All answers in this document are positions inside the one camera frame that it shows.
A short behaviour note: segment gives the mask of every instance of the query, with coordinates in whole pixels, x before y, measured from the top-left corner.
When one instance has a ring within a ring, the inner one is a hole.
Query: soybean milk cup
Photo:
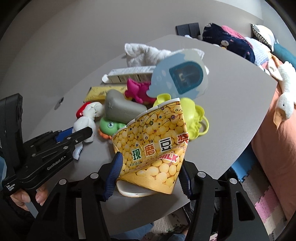
[[[171,194],[189,141],[180,99],[155,106],[112,137],[123,154],[118,180]]]

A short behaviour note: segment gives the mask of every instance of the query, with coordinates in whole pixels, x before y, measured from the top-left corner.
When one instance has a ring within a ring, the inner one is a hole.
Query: tamagotchi-shaped toy
[[[156,98],[168,93],[172,98],[192,100],[204,94],[208,86],[205,65],[193,49],[183,50],[162,60],[154,69],[147,95]]]

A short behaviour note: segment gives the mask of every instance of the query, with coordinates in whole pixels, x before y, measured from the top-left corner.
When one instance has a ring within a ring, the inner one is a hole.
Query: dark blue cushion
[[[220,26],[214,23],[209,23],[205,26],[202,34],[202,39],[211,44],[217,44],[225,47],[229,51],[238,54],[239,56],[255,62],[255,55],[245,39],[238,39],[224,31]]]
[[[294,68],[296,68],[295,56],[289,50],[287,50],[286,48],[284,48],[280,44],[274,43],[274,51],[272,54],[275,55],[276,57],[278,57],[278,59],[280,61],[282,61],[283,63],[288,61],[289,63],[291,63],[293,65]]]

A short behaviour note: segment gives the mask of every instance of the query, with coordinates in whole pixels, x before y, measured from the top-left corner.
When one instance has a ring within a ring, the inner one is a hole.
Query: teal pillow
[[[280,44],[274,43],[274,51],[272,54],[278,57],[283,63],[288,61],[294,68],[296,68],[296,57]]]

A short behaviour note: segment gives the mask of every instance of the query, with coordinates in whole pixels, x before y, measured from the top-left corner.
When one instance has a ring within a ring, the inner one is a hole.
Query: gray table
[[[209,84],[205,94],[195,102],[205,109],[210,129],[206,135],[189,143],[185,159],[213,178],[219,178],[258,130],[272,100],[276,81],[251,62],[206,42],[168,35],[148,45],[169,50],[199,48],[205,52],[203,61],[210,70]],[[36,126],[30,138],[48,130],[72,126],[89,87],[100,85],[102,76],[111,69],[126,67],[124,56],[109,61],[75,85],[65,94],[62,105],[48,112]],[[93,143],[84,144],[79,161],[73,161],[49,181],[50,188],[61,178],[84,179],[98,171],[102,164],[110,162],[113,155],[111,143],[95,138]],[[109,233],[116,234],[155,221],[188,201],[178,181],[171,195],[128,198],[115,191],[106,203],[102,203],[102,209]]]

